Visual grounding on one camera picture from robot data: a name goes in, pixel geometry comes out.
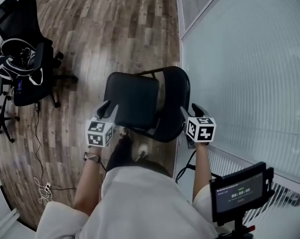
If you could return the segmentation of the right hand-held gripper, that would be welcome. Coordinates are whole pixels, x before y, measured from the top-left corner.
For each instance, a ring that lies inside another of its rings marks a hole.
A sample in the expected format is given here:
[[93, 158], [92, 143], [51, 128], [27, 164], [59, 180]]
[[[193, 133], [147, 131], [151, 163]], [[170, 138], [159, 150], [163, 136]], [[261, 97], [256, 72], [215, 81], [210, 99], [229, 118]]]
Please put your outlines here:
[[180, 107], [185, 120], [183, 131], [188, 149], [194, 149], [195, 143], [205, 143], [208, 145], [214, 140], [216, 131], [215, 119], [209, 118], [210, 115], [204, 108], [195, 103], [192, 103], [191, 107], [196, 117], [190, 117], [188, 111], [184, 107]]

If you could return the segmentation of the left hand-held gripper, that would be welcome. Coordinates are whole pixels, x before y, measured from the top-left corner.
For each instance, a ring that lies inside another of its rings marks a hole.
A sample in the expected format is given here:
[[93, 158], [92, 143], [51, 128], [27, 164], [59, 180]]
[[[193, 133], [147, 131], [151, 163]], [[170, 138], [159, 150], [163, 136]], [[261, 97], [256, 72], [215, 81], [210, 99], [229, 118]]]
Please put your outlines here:
[[86, 120], [86, 141], [88, 146], [106, 147], [114, 136], [115, 120], [119, 105], [116, 105], [109, 117], [105, 117], [111, 101], [98, 104]]

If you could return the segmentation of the black folding chair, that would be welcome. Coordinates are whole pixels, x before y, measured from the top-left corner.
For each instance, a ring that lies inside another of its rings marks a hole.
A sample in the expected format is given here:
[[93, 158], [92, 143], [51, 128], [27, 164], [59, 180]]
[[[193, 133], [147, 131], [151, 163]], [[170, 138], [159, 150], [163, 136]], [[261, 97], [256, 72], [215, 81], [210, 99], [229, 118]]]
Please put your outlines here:
[[112, 73], [106, 83], [101, 116], [118, 108], [115, 124], [159, 142], [175, 140], [183, 131], [190, 81], [186, 72], [169, 66], [129, 74]]

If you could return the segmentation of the person's left forearm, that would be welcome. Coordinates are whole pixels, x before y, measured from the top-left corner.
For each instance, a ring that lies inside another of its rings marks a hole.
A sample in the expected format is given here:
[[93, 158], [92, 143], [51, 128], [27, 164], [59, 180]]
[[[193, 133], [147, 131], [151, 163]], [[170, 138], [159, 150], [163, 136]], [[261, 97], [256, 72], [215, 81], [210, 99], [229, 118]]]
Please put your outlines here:
[[75, 193], [73, 208], [90, 216], [99, 200], [100, 164], [92, 159], [85, 161]]

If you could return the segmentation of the person's right forearm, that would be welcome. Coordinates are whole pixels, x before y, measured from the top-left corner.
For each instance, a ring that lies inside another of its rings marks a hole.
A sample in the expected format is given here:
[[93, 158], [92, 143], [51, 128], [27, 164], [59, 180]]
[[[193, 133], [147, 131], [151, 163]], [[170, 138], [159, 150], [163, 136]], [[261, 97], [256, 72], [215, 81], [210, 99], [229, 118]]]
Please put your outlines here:
[[209, 184], [212, 179], [208, 157], [208, 147], [205, 143], [195, 143], [196, 162], [193, 184], [193, 201], [202, 188]]

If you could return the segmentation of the black padded office chair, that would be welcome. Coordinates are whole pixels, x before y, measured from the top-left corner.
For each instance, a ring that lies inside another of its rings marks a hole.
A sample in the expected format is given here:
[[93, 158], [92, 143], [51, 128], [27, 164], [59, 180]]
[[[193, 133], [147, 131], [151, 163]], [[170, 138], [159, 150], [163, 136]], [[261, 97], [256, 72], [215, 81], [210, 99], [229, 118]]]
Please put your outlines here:
[[47, 96], [54, 98], [53, 88], [58, 80], [70, 79], [73, 83], [78, 81], [74, 75], [54, 73], [54, 70], [60, 68], [64, 55], [62, 52], [54, 53], [52, 40], [41, 33], [36, 0], [4, 0], [0, 4], [0, 37], [2, 43], [7, 39], [19, 38], [35, 48], [43, 44], [43, 82], [40, 86], [33, 85], [28, 78], [9, 81], [0, 76], [2, 81], [13, 87], [13, 101], [16, 106], [36, 104]]

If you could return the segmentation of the person's black trousers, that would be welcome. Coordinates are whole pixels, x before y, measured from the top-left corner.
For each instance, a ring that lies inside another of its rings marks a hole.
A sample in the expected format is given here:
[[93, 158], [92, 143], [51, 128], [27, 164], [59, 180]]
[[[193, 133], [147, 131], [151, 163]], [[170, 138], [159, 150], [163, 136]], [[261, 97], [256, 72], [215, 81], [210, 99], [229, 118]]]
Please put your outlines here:
[[121, 136], [110, 156], [106, 167], [106, 173], [118, 167], [136, 166], [149, 169], [170, 177], [169, 172], [157, 162], [148, 160], [146, 158], [141, 158], [138, 161], [134, 161], [132, 158], [132, 144], [133, 142], [129, 135]]

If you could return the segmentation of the white shoe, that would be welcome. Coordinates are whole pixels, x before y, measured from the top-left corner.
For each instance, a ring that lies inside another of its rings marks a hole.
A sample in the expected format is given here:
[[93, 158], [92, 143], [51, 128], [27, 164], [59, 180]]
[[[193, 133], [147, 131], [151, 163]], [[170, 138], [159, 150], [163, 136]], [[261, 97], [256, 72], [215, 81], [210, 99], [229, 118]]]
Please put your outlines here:
[[146, 143], [142, 143], [138, 148], [138, 156], [135, 159], [135, 162], [146, 159], [148, 155], [149, 155], [149, 146]]

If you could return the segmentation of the small black monitor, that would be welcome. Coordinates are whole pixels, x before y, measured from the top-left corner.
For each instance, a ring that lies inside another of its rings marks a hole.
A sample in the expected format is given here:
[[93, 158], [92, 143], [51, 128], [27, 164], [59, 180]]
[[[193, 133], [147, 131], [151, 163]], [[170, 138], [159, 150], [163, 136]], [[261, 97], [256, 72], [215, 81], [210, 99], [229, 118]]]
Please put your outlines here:
[[275, 193], [274, 169], [259, 162], [240, 171], [209, 181], [212, 220], [218, 226], [243, 219], [251, 209], [262, 207]]

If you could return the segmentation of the person's white shirt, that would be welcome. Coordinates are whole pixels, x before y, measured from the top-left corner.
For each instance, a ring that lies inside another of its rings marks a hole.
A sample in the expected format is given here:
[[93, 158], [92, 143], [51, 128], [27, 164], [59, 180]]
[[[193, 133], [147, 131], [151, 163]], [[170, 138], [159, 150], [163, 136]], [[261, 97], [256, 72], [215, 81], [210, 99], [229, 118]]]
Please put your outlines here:
[[91, 215], [46, 205], [36, 239], [215, 239], [209, 186], [190, 203], [173, 179], [140, 168], [107, 173]]

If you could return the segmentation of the black backpack white trim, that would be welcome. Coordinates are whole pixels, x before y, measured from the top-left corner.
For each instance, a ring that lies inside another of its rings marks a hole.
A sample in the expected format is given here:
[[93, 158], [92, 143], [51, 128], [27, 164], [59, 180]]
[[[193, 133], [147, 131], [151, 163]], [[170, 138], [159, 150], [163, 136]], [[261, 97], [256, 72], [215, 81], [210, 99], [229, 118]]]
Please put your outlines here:
[[28, 78], [35, 86], [43, 82], [43, 44], [36, 48], [25, 40], [11, 38], [0, 46], [0, 76], [14, 81]]

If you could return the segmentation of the black monitor mount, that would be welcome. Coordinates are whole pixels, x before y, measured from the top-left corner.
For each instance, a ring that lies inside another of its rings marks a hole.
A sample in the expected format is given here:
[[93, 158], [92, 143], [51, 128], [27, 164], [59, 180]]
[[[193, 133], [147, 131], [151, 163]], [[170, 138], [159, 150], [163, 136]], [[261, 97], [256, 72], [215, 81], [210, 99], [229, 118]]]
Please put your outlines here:
[[246, 227], [243, 225], [245, 212], [240, 213], [234, 219], [234, 229], [227, 234], [220, 234], [217, 239], [254, 239], [251, 232], [255, 230], [255, 226]]

